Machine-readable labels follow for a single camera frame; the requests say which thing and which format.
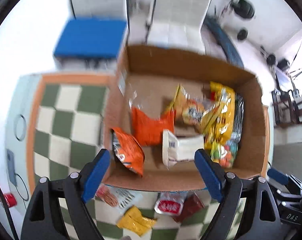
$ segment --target white snack package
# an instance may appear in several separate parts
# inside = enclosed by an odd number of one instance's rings
[[[95,195],[111,207],[117,208],[120,214],[124,214],[128,208],[142,199],[142,195],[136,191],[111,187],[103,183],[100,184]]]
[[[170,130],[163,130],[162,161],[167,168],[178,162],[193,161],[196,150],[203,148],[203,135],[177,138]]]

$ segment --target red label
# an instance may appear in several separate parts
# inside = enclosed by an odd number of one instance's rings
[[[178,214],[181,208],[181,204],[171,200],[160,200],[158,209],[162,212],[169,212],[172,214]]]

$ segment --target snack package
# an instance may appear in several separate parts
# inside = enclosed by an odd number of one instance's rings
[[[194,193],[184,201],[181,214],[179,216],[172,217],[172,218],[175,222],[179,223],[203,208],[204,208],[203,203],[198,198],[198,196]]]
[[[112,128],[112,150],[115,156],[130,171],[143,176],[144,152],[137,140],[130,134],[122,131],[122,129]]]
[[[200,127],[204,116],[213,111],[215,107],[215,102],[209,99],[190,98],[185,89],[178,85],[174,98],[165,113],[173,108],[176,111],[176,121],[181,119],[185,124]]]
[[[155,212],[169,216],[180,215],[187,194],[187,192],[161,192],[154,206]]]
[[[193,161],[195,152],[203,147],[203,134],[188,138],[177,138],[169,130],[163,130],[162,161],[167,168],[178,162]]]
[[[214,92],[214,99],[221,102],[223,106],[218,118],[216,119],[214,138],[224,145],[230,140],[235,114],[235,92],[233,89],[219,83],[210,82],[211,91]]]
[[[156,219],[142,216],[141,211],[136,207],[131,207],[116,224],[118,228],[126,228],[138,236],[142,236],[149,231],[156,223]]]
[[[164,129],[174,133],[174,110],[163,114],[160,119],[151,119],[144,112],[132,107],[132,126],[134,137],[141,146],[158,145]]]
[[[222,168],[231,168],[233,166],[236,154],[238,151],[238,144],[232,141],[227,141],[222,144],[213,141],[211,149],[212,161],[219,163]]]
[[[95,195],[111,207],[116,207],[121,214],[142,198],[137,191],[111,187],[103,183],[100,184]]]
[[[235,94],[235,115],[231,140],[238,143],[241,139],[244,117],[244,100],[239,94]]]

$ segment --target smartphone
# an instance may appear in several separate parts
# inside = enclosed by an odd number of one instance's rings
[[[16,171],[15,171],[15,157],[12,151],[7,149],[7,165],[8,165],[8,174],[9,180],[15,186],[17,186],[17,179],[16,179]]]

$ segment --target red can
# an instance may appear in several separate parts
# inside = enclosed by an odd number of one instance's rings
[[[5,197],[5,200],[7,202],[7,206],[10,208],[10,207],[14,207],[17,205],[17,200],[16,198],[14,197],[14,195],[12,193],[5,193],[3,194],[4,197]]]

